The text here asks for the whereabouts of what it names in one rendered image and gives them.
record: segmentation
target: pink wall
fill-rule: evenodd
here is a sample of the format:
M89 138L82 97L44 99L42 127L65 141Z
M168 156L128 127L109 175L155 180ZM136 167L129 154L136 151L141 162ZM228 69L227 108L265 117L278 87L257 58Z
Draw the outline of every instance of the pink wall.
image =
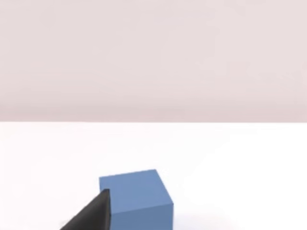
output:
M305 0L0 0L1 121L307 121Z

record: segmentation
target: dark triangular object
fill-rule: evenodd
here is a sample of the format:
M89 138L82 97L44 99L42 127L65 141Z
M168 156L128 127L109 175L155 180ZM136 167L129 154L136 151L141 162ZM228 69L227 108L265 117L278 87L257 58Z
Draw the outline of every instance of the dark triangular object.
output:
M104 189L61 230L110 230L110 190Z

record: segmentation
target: white surface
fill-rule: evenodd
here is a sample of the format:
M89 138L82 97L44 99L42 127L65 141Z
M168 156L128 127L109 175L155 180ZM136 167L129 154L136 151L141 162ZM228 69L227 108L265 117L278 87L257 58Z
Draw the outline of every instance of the white surface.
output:
M307 122L306 0L0 0L0 121Z
M156 168L174 230L305 230L307 124L0 123L0 230L58 230L98 177Z

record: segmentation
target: cube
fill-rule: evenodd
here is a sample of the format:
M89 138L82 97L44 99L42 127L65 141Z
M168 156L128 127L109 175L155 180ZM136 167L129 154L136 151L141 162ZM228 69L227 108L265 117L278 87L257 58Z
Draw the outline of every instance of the cube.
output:
M156 170L99 178L110 189L111 230L172 230L174 204Z

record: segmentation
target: blue cube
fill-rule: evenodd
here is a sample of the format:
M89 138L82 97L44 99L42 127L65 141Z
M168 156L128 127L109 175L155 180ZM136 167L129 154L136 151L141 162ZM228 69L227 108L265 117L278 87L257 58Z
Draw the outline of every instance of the blue cube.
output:
M99 178L110 189L111 230L172 230L174 204L156 170Z

